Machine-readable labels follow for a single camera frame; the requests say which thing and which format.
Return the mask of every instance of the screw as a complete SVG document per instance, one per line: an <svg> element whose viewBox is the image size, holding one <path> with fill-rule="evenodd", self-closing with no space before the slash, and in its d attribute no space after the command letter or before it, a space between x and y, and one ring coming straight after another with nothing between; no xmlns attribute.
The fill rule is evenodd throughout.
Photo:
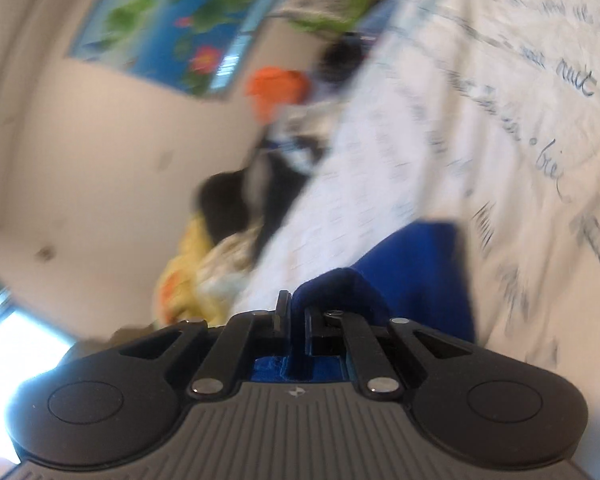
<svg viewBox="0 0 600 480"><path fill-rule="evenodd" d="M391 377L376 377L371 379L366 387L375 394L390 394L400 388L400 383Z"/></svg>
<svg viewBox="0 0 600 480"><path fill-rule="evenodd" d="M224 384L218 379L198 379L191 385L191 390L199 395L218 394L223 388Z"/></svg>

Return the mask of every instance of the blue fabric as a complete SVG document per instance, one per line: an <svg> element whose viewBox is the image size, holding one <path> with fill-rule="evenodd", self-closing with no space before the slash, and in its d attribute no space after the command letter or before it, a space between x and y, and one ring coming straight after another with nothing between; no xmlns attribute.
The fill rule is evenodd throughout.
<svg viewBox="0 0 600 480"><path fill-rule="evenodd" d="M337 383L347 380L344 364L337 356L320 356L309 358L312 361L312 383ZM256 383L287 383L289 379L284 374L285 357L261 357L253 365L251 381Z"/></svg>
<svg viewBox="0 0 600 480"><path fill-rule="evenodd" d="M407 317L473 342L474 324L462 269L456 259L457 232L449 223L414 222L380 242L346 269L330 270L301 285L291 300L291 354L256 370L253 380L334 380L320 358L305 355L304 311L343 310L386 325Z"/></svg>
<svg viewBox="0 0 600 480"><path fill-rule="evenodd" d="M400 1L380 0L356 24L356 32L363 38L367 51L371 50L380 35L388 27Z"/></svg>

